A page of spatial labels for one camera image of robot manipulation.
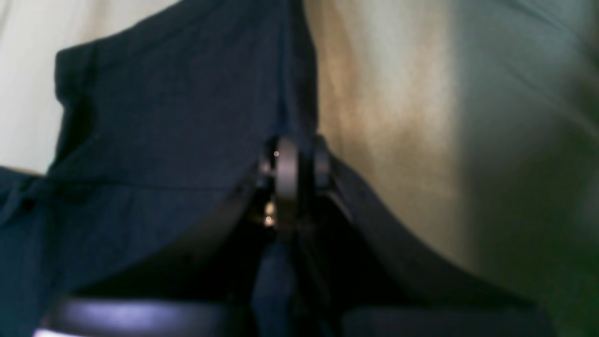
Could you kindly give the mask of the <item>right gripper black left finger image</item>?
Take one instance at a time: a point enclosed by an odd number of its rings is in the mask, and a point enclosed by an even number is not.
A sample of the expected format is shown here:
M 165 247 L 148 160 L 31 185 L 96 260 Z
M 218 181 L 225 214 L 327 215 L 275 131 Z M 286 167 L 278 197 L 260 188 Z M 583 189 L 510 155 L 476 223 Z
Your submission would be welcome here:
M 135 266 L 62 297 L 60 337 L 291 337 L 300 156 L 288 137 L 210 215 Z

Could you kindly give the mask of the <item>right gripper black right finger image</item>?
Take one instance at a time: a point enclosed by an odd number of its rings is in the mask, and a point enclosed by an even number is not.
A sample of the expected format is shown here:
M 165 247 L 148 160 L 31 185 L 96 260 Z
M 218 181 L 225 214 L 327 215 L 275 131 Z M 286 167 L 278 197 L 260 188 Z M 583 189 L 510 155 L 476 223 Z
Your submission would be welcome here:
M 306 163 L 299 249 L 313 303 L 336 337 L 555 337 L 532 301 L 420 241 L 318 136 Z

